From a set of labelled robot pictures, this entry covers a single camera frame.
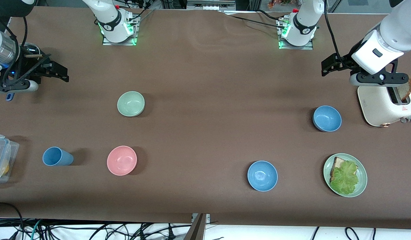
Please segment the blue bowl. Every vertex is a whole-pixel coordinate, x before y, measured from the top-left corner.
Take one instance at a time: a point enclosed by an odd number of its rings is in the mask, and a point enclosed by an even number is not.
[[[249,184],[257,191],[266,192],[275,187],[278,173],[275,167],[267,161],[254,162],[247,171]]]
[[[312,117],[315,127],[323,132],[334,132],[342,125],[340,113],[331,106],[317,108]]]

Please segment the bread slice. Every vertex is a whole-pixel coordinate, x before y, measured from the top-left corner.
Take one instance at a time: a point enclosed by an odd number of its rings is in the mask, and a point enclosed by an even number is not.
[[[330,172],[330,181],[333,181],[335,179],[335,177],[333,176],[333,169],[335,169],[335,167],[340,167],[340,165],[342,163],[344,163],[345,160],[341,159],[340,157],[335,157],[335,162],[333,163],[333,167],[332,167],[332,171]]]
[[[411,93],[411,78],[409,76],[409,81],[404,83],[397,88],[398,95],[400,96],[401,100],[405,100]]]

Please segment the plastic cup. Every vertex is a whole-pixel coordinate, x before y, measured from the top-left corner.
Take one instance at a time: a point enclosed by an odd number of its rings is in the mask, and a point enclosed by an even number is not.
[[[72,164],[73,156],[57,146],[52,146],[45,150],[42,162],[47,166],[67,166]]]

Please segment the plastic food container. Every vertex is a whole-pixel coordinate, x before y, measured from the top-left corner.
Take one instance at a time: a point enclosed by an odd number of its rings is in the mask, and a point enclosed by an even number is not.
[[[8,181],[19,144],[0,135],[0,183]]]

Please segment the green plate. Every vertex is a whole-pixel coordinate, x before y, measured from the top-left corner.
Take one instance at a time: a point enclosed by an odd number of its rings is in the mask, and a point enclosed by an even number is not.
[[[333,188],[330,186],[330,177],[331,177],[330,172],[332,171],[333,163],[335,163],[335,157],[340,157],[341,159],[346,160],[346,161],[354,161],[355,165],[358,166],[358,170],[356,173],[358,177],[358,183],[355,185],[355,190],[353,193],[350,193],[350,194],[338,193],[337,191],[333,190]],[[339,194],[340,196],[356,197],[360,195],[361,193],[363,193],[367,186],[367,173],[366,173],[366,169],[364,169],[363,164],[361,164],[361,162],[355,157],[349,154],[346,154],[346,153],[337,153],[337,154],[330,156],[327,159],[326,163],[324,164],[323,174],[324,174],[324,180],[326,181],[329,188],[335,193]]]

